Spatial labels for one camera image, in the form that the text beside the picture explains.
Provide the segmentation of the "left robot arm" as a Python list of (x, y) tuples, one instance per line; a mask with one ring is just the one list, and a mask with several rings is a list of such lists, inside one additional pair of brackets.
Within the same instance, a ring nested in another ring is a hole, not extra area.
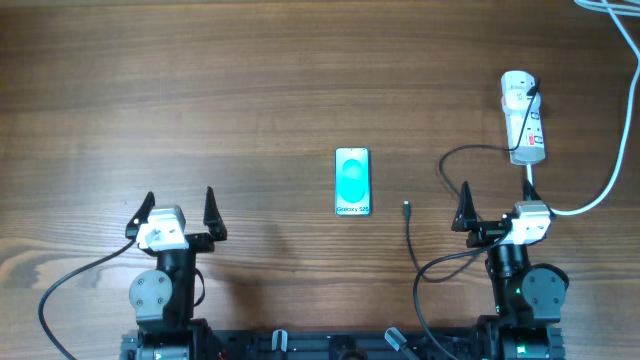
[(205, 196), (202, 233), (187, 234), (180, 206), (159, 207), (148, 193), (126, 225), (125, 237), (156, 259), (156, 267), (138, 275), (129, 289), (138, 331), (122, 338), (120, 357), (129, 360), (207, 359), (227, 357), (227, 351), (208, 322), (194, 317), (204, 297), (195, 295), (203, 281), (196, 255), (212, 253), (227, 239), (214, 191)]

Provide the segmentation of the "white USB charger plug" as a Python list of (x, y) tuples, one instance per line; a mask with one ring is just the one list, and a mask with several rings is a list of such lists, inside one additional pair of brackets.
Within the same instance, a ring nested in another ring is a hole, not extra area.
[(503, 91), (502, 109), (506, 115), (524, 115), (527, 111), (537, 112), (540, 105), (541, 96), (537, 85), (508, 86)]

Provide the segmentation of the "Galaxy smartphone cyan screen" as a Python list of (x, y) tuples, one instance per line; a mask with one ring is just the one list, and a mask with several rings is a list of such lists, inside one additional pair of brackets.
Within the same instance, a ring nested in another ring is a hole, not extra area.
[(338, 216), (369, 216), (371, 184), (369, 150), (335, 150), (335, 213)]

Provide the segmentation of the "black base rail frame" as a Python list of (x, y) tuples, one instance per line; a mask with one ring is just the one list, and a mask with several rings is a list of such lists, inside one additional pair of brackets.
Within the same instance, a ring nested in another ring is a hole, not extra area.
[(440, 328), (420, 331), (273, 332), (215, 331), (202, 359), (565, 359), (558, 328), (512, 332)]

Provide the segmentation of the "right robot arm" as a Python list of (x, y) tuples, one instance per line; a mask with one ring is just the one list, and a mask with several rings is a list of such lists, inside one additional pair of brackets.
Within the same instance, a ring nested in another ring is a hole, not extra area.
[(466, 246), (487, 253), (496, 314), (481, 316), (475, 327), (476, 359), (564, 359), (561, 308), (569, 278), (560, 268), (532, 264), (528, 248), (546, 238), (555, 215), (529, 181), (524, 199), (496, 221), (482, 221), (470, 186), (464, 182), (451, 229), (468, 234)]

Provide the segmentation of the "white power strip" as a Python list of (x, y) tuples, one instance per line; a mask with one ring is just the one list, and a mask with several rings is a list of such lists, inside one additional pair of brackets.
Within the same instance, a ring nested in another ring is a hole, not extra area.
[[(539, 85), (536, 79), (529, 73), (521, 70), (505, 72), (501, 77), (502, 97), (503, 91), (508, 86), (520, 84), (531, 86)], [(514, 165), (534, 165), (543, 161), (546, 157), (545, 141), (542, 131), (540, 108), (537, 112), (527, 111), (524, 115), (505, 115), (507, 147), (510, 150), (510, 162)]]

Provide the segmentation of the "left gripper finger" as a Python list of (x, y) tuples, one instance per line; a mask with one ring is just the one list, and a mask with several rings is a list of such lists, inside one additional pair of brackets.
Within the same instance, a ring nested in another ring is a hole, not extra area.
[(208, 232), (214, 241), (227, 240), (227, 228), (219, 213), (215, 194), (211, 186), (207, 187), (205, 195), (203, 224), (208, 228)]
[(152, 191), (149, 191), (145, 196), (141, 206), (133, 215), (131, 220), (127, 223), (125, 227), (125, 237), (126, 238), (136, 238), (137, 234), (141, 228), (142, 224), (148, 222), (148, 217), (155, 206), (155, 196)]

